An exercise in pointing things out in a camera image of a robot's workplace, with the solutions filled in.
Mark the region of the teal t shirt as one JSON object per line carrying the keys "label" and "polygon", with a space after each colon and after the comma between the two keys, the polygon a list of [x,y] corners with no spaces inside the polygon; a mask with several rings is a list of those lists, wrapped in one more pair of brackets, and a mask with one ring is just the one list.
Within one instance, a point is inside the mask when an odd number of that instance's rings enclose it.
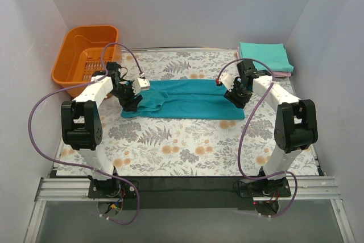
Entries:
{"label": "teal t shirt", "polygon": [[149,90],[142,91],[143,99],[135,112],[121,112],[123,118],[175,118],[198,120],[244,120],[238,109],[224,98],[225,87],[214,80],[151,81]]}

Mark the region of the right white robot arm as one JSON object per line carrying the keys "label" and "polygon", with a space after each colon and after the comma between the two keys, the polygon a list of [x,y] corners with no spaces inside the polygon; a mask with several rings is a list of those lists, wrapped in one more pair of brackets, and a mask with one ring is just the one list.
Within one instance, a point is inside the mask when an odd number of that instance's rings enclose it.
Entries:
{"label": "right white robot arm", "polygon": [[288,170],[302,151],[317,142],[316,107],[312,100],[302,100],[281,87],[275,74],[268,66],[257,70],[255,59],[235,60],[238,76],[221,70],[216,78],[218,86],[224,86],[224,97],[238,109],[243,109],[252,95],[260,97],[276,113],[274,140],[275,148],[267,163],[257,176],[243,175],[238,182],[242,196],[290,196],[287,182]]}

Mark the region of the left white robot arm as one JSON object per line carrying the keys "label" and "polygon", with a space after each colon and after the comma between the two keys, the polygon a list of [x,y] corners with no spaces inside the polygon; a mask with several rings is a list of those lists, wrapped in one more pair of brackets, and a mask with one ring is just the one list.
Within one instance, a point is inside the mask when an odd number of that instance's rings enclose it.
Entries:
{"label": "left white robot arm", "polygon": [[150,88],[145,77],[125,80],[121,75],[123,68],[116,62],[108,62],[105,71],[95,71],[91,82],[72,101],[61,105],[62,138],[91,167],[89,176],[96,191],[107,197],[115,197],[121,190],[121,182],[116,167],[107,158],[105,152],[98,148],[102,142],[103,129],[99,114],[102,101],[113,95],[125,111],[136,111],[142,100],[141,91]]}

